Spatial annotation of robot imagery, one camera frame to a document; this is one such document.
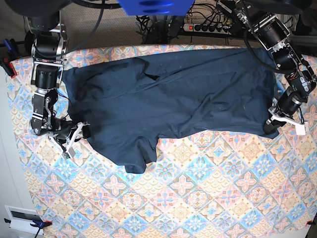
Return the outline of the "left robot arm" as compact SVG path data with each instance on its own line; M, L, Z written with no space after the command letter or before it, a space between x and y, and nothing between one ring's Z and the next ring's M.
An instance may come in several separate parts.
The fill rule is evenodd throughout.
M297 135L305 135L309 129L304 120L301 105L317 85L317 77L309 63L298 54L289 41L290 31L277 14L299 14L303 10L293 0L239 0L233 12L239 23L244 24L244 36L251 33L271 53L275 66L255 59L269 70L284 74L289 87L269 108L270 117L264 124L264 132L270 134L286 123L295 126Z

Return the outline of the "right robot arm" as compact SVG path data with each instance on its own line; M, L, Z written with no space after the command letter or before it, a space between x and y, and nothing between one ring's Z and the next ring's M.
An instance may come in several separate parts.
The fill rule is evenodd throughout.
M67 61L65 55L70 52L61 11L71 3L70 0L6 1L15 13L26 17L32 39L28 50L33 59L31 84L36 87L30 120L32 133L47 135L61 148L64 159L74 157L73 143L89 137L86 122L75 123L65 117L59 119L54 111Z

